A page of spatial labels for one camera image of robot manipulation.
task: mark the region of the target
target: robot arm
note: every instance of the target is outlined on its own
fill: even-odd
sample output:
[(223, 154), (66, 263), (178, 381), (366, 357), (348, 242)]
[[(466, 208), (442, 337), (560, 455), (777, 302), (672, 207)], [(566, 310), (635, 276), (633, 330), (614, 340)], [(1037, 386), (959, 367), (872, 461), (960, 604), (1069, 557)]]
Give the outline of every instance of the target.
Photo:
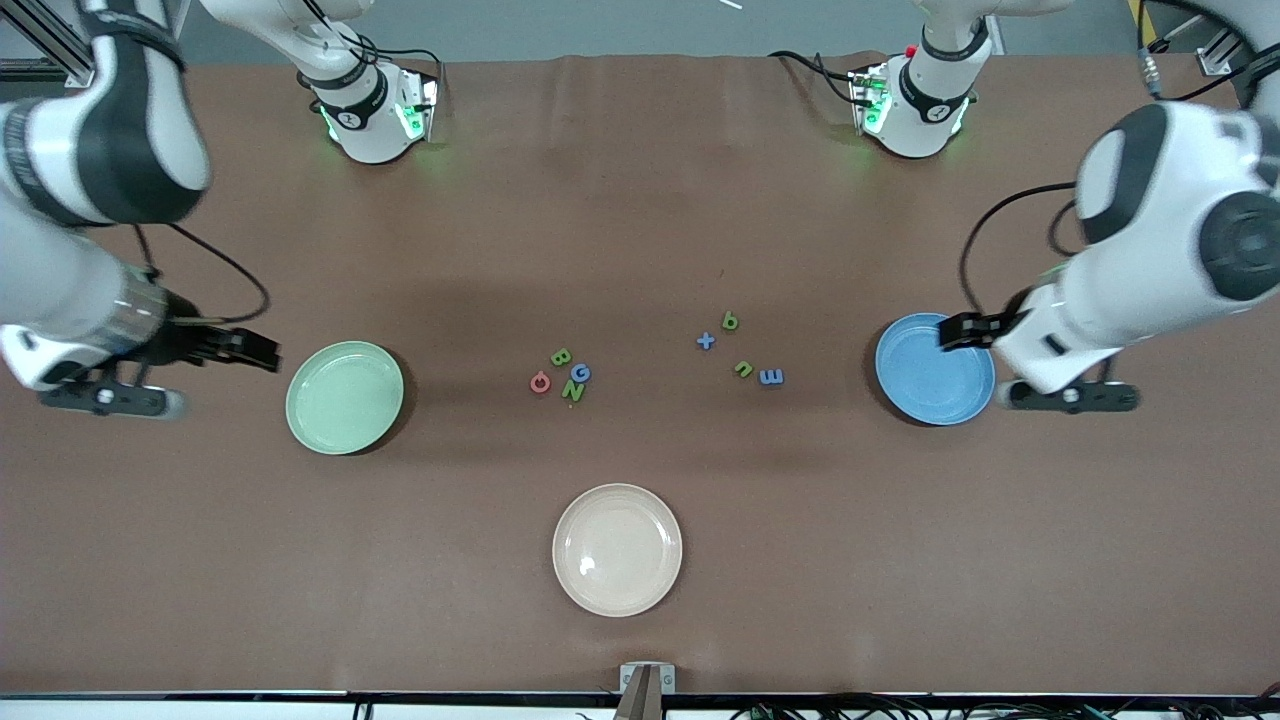
[(924, 12), (924, 32), (913, 56), (899, 55), (855, 83), (859, 131), (904, 158), (927, 158), (960, 131), (969, 94), (991, 56), (986, 15), (1042, 15), (1071, 0), (911, 0)]
[[(1194, 0), (1274, 63), (1280, 5)], [(1280, 74), (1247, 111), (1157, 102), (1111, 128), (1076, 179), (1088, 246), (998, 315), (940, 325), (946, 350), (992, 347), (1019, 379), (1016, 409), (1124, 411), (1137, 389), (1082, 379), (1130, 345), (1243, 313), (1280, 290)]]
[(320, 99), (329, 136), (360, 163), (387, 163), (430, 135), (436, 78), (406, 70), (340, 20), (374, 0), (201, 0), (209, 14), (279, 50)]
[[(113, 395), (140, 400), (133, 414), (164, 416), (178, 410), (178, 396), (115, 383), (120, 360), (270, 370), (279, 360), (275, 343), (247, 331), (175, 324), (198, 313), (81, 231), (175, 222), (209, 186), (166, 22), (161, 0), (88, 0), (90, 88), (0, 105), (0, 351), (49, 405), (122, 411), (110, 401), (77, 402), (110, 382)], [(93, 370), (104, 377), (90, 380)]]

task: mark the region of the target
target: beige plate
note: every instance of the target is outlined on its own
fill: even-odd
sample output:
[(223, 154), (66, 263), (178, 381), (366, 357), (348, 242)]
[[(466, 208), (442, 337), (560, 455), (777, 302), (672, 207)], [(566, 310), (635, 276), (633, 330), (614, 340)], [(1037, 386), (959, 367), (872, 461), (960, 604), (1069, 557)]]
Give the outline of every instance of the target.
[(605, 618), (658, 605), (676, 583), (682, 556), (671, 509), (657, 495), (622, 483), (589, 489), (571, 502), (552, 544), (561, 587)]

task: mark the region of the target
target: gray floor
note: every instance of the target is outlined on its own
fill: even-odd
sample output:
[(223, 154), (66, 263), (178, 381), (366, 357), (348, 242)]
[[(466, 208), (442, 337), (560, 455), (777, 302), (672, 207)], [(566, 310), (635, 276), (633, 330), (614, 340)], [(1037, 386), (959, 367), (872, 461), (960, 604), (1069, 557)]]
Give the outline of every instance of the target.
[[(561, 55), (765, 55), (774, 50), (900, 51), (922, 15), (908, 0), (379, 0), (352, 26), (383, 47), (428, 47), (447, 61)], [(1125, 0), (1076, 0), (1068, 10), (1002, 22), (1010, 54), (1128, 53)], [(278, 63), (243, 32), (193, 3), (183, 31), (193, 63)]]

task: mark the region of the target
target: green plate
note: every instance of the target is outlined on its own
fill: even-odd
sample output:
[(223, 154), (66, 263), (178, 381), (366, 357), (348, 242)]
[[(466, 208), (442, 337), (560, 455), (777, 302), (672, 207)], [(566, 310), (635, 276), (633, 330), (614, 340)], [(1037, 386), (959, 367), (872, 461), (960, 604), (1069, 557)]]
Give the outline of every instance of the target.
[(284, 398), (293, 437), (325, 455), (364, 450), (387, 434), (404, 402), (404, 375), (376, 345), (339, 342), (298, 368)]

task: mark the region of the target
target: brown table surface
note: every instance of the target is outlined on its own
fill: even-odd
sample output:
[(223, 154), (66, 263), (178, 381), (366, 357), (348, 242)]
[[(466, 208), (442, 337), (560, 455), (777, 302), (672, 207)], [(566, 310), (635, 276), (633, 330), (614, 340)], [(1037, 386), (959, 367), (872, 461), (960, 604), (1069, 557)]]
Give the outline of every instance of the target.
[[(581, 691), (635, 659), (689, 692), (1280, 675), (1277, 305), (1125, 352), (1129, 415), (928, 429), (868, 384), (884, 324), (963, 309), (978, 215), (1071, 179), (1143, 102), (1130, 58), (995, 59), (923, 161), (854, 137), (777, 60), (452, 67), (435, 143), (384, 167), (326, 141), (292, 68), (189, 79), (216, 179), (188, 227), (270, 284), (252, 327), (284, 366), (160, 369), (191, 398), (170, 424), (45, 410), (0, 373), (0, 688)], [(1065, 200), (991, 224), (988, 306), (1055, 263)], [(253, 302), (152, 242), (205, 311)], [(727, 309), (741, 328), (703, 352)], [(403, 359), (416, 409), (380, 450), (326, 457), (282, 407), (349, 338)], [(593, 369), (572, 409), (527, 389), (561, 346)], [(786, 384), (740, 380), (744, 359)], [(657, 492), (685, 537), (671, 594), (622, 620), (573, 605), (549, 550), (609, 482)]]

